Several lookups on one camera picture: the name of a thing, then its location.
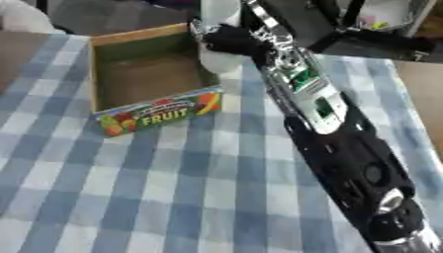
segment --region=table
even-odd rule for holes
[[[224,77],[222,113],[104,138],[90,119],[85,44],[49,36],[0,97],[2,252],[369,252],[250,62]],[[319,60],[399,154],[443,232],[443,170],[394,65]]]

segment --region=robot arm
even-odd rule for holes
[[[190,29],[209,49],[252,57],[295,146],[375,253],[443,253],[389,146],[270,12],[264,2],[245,0],[242,28],[194,20]]]

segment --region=open box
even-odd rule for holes
[[[218,111],[220,80],[185,24],[90,42],[92,112],[109,136]]]

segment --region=white object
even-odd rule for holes
[[[202,22],[204,26],[219,24],[238,26],[240,13],[240,0],[202,0]],[[222,74],[240,66],[242,57],[229,53],[213,52],[201,46],[200,60],[209,71]]]
[[[7,31],[59,33],[45,13],[21,0],[0,0],[0,24]]]
[[[338,5],[342,9],[346,9],[349,2],[350,0],[337,0]],[[362,8],[362,14],[375,13],[377,12],[376,9],[382,10],[380,14],[376,14],[379,17],[378,19],[386,19],[388,22],[391,22],[390,27],[394,27],[395,24],[400,23],[401,19],[403,21],[407,20],[407,15],[412,13],[412,24],[406,27],[406,29],[401,30],[402,35],[412,37],[436,2],[437,0],[366,0],[365,6]]]

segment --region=printed fruit picture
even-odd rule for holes
[[[114,125],[114,126],[108,126],[106,127],[106,133],[108,135],[119,135],[120,133],[122,133],[123,129],[121,126],[119,125]]]
[[[207,93],[199,96],[199,102],[196,106],[197,108],[201,105],[202,109],[197,111],[197,115],[203,115],[210,111],[217,111],[221,108],[221,105],[219,103],[220,101],[220,94],[216,93]]]
[[[124,122],[122,122],[122,127],[124,129],[127,129],[129,131],[135,131],[136,130],[136,121],[135,120],[125,120]]]

